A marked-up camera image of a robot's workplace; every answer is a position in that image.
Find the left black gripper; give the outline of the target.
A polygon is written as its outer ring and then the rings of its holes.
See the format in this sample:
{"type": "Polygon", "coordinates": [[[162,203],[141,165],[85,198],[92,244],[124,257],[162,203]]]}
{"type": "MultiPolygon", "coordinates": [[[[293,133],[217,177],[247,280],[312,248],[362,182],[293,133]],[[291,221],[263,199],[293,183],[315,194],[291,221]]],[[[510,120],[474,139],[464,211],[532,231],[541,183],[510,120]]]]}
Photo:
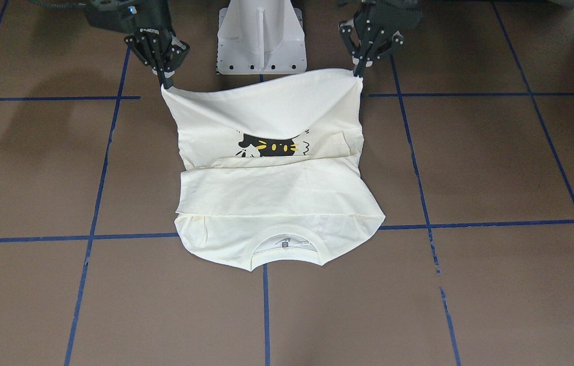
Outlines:
{"type": "Polygon", "coordinates": [[[363,77],[373,63],[387,58],[405,42],[403,31],[423,19],[419,1],[357,1],[352,18],[339,23],[339,34],[352,58],[353,75],[363,77]]]}

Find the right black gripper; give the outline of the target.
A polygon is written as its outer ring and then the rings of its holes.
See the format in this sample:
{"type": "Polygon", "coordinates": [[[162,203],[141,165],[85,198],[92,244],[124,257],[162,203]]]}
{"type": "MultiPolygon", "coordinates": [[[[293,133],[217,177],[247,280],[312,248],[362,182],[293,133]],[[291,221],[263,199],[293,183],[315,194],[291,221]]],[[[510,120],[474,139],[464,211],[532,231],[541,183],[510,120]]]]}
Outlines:
{"type": "Polygon", "coordinates": [[[126,45],[152,67],[161,86],[173,86],[190,46],[176,37],[167,1],[87,1],[84,14],[92,27],[125,34],[126,45]]]}

